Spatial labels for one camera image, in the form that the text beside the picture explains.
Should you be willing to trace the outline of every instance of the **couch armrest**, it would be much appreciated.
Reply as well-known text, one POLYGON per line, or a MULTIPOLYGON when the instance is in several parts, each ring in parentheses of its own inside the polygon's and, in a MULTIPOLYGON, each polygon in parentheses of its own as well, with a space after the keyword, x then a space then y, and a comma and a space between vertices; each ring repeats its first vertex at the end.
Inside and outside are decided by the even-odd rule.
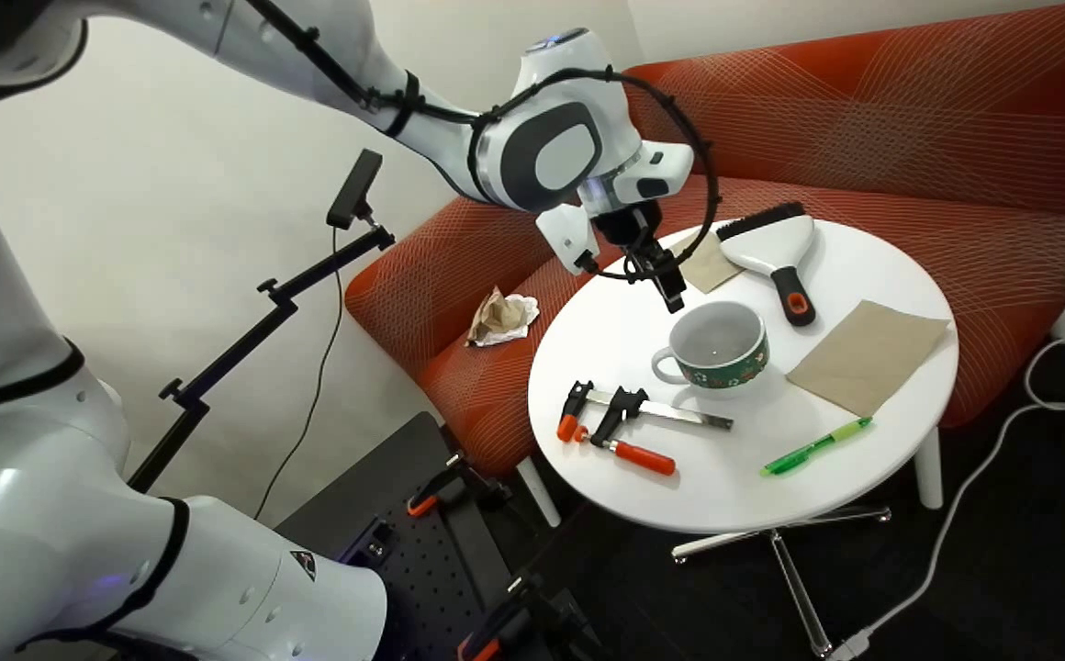
MULTIPOLYGON (((1065 4, 636 66, 717 175, 1065 215, 1065 4)), ((645 97, 645 136, 679 139, 645 97)))
POLYGON ((446 201, 345 290, 345 308, 413 380, 467 335, 491 287, 511 290, 551 260, 531 218, 446 201))

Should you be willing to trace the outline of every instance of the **red handle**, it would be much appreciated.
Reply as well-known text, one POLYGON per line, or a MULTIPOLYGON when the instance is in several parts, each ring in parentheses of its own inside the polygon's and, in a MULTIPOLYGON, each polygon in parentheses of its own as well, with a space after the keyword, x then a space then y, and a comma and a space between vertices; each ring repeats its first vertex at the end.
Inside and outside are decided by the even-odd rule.
POLYGON ((653 474, 674 474, 674 459, 672 459, 672 456, 657 456, 657 453, 650 453, 650 448, 641 448, 641 443, 615 440, 615 443, 614 443, 614 456, 615 456, 615 459, 629 459, 629 463, 636 463, 636 467, 645 467, 645 472, 653 472, 653 474))

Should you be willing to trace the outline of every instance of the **pen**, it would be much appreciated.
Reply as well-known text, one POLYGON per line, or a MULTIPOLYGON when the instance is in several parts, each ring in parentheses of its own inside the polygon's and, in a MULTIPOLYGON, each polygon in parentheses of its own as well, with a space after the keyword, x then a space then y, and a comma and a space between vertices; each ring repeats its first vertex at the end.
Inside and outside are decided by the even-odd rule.
POLYGON ((795 453, 784 453, 784 456, 771 459, 771 463, 765 467, 765 474, 790 474, 790 472, 795 472, 799 463, 808 463, 814 453, 824 453, 824 448, 828 448, 828 443, 837 443, 837 440, 859 437, 868 426, 871 426, 871 414, 859 414, 857 423, 837 426, 833 432, 827 432, 827 437, 820 437, 820 440, 813 440, 813 443, 799 443, 795 453))

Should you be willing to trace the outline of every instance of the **metal stand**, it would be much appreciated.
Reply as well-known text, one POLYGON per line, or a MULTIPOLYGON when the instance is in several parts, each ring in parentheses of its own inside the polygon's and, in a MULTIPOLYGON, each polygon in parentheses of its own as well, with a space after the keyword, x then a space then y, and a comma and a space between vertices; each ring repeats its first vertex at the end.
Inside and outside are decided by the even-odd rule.
MULTIPOLYGON (((784 530, 804 530, 804 524, 837 524, 837 522, 891 522, 891 508, 844 508, 844 511, 833 511, 833 513, 824 513, 824 518, 808 518, 808 522, 795 522, 795 524, 784 524, 784 530)), ((691 556, 701 556, 701 551, 713 551, 713 549, 724 549, 724 543, 733 543, 733 539, 744 539, 753 532, 724 532, 724 538, 705 538, 705 539, 695 539, 695 543, 679 543, 672 549, 672 563, 674 566, 685 566, 691 556)), ((813 643, 813 655, 814 659, 828 659, 833 643, 824 627, 824 618, 814 609, 814 599, 813 593, 804 589, 799 574, 795 574, 795 563, 784 549, 784 538, 777 530, 768 532, 768 549, 782 568, 782 581, 790 589, 790 599, 792 599, 792 609, 795 609, 795 622, 813 643)))

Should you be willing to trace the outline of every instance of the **red-handled tool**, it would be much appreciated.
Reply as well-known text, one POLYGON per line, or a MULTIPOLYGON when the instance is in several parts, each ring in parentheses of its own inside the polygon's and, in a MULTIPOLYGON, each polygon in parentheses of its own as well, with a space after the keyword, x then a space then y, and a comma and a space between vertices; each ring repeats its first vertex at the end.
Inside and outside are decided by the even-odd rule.
POLYGON ((598 429, 586 432, 580 426, 580 412, 584 412, 591 390, 596 390, 591 382, 573 382, 573 390, 565 396, 565 408, 560 408, 560 419, 557 419, 557 437, 560 440, 586 440, 586 443, 604 448, 611 456, 615 456, 624 463, 636 463, 636 467, 650 472, 650 474, 672 477, 674 474, 674 459, 672 456, 659 456, 659 453, 650 453, 641 443, 614 437, 624 419, 640 414, 645 393, 641 390, 640 393, 614 390, 598 429))

